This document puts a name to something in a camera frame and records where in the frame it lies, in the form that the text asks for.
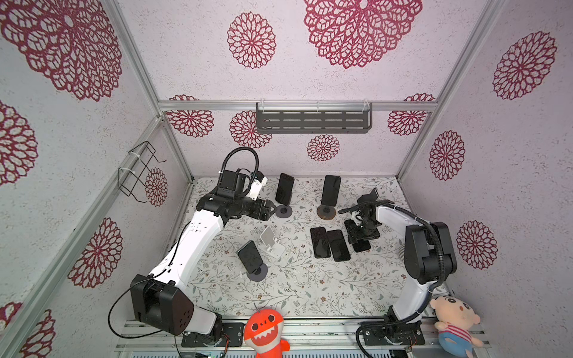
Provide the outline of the black stand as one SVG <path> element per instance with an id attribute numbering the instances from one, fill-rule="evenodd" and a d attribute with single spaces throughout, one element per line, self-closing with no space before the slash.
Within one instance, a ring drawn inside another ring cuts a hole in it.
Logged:
<path id="1" fill-rule="evenodd" d="M 378 199 L 378 189 L 374 188 L 369 193 L 361 195 L 361 197 L 359 197 L 357 200 L 357 204 L 359 207 L 376 207 L 378 206 Z"/>

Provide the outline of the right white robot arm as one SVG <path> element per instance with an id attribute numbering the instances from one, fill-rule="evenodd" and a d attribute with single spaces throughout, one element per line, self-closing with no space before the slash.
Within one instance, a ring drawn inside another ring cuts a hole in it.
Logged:
<path id="1" fill-rule="evenodd" d="M 379 326 L 410 324 L 419 320 L 434 291 L 457 271 L 457 260 L 449 228 L 442 222 L 428 222 L 388 200 L 362 201 L 338 210 L 340 215 L 358 217 L 359 237 L 380 225 L 403 235 L 404 267 L 409 276 L 398 301 L 389 309 L 390 322 Z"/>

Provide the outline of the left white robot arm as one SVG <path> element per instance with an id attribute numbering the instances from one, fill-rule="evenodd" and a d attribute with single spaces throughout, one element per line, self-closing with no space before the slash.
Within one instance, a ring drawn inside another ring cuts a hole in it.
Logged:
<path id="1" fill-rule="evenodd" d="M 222 317 L 194 304 L 185 289 L 211 241 L 229 221 L 243 216 L 267 221 L 275 213 L 275 204 L 259 197 L 267 179 L 258 168 L 260 161 L 254 149 L 246 146 L 233 149 L 223 162 L 228 163 L 240 152 L 253 155 L 256 165 L 253 170 L 245 175 L 223 166 L 215 188 L 198 201 L 175 246 L 149 274 L 136 275 L 126 290 L 134 318 L 157 333 L 179 336 L 191 332 L 215 342 L 222 338 Z"/>

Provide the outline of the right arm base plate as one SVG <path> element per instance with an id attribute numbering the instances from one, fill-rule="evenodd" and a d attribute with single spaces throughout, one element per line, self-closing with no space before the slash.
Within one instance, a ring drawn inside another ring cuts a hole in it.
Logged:
<path id="1" fill-rule="evenodd" d="M 383 326 L 382 322 L 365 323 L 361 326 L 364 342 L 369 346 L 424 345 L 421 321 Z"/>

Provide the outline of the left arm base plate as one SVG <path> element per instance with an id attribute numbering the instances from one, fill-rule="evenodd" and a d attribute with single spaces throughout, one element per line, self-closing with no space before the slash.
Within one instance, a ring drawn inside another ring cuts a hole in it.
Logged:
<path id="1" fill-rule="evenodd" d="M 240 322 L 222 322 L 216 324 L 209 334 L 190 331 L 183 333 L 183 348 L 236 348 L 243 345 L 245 324 Z"/>

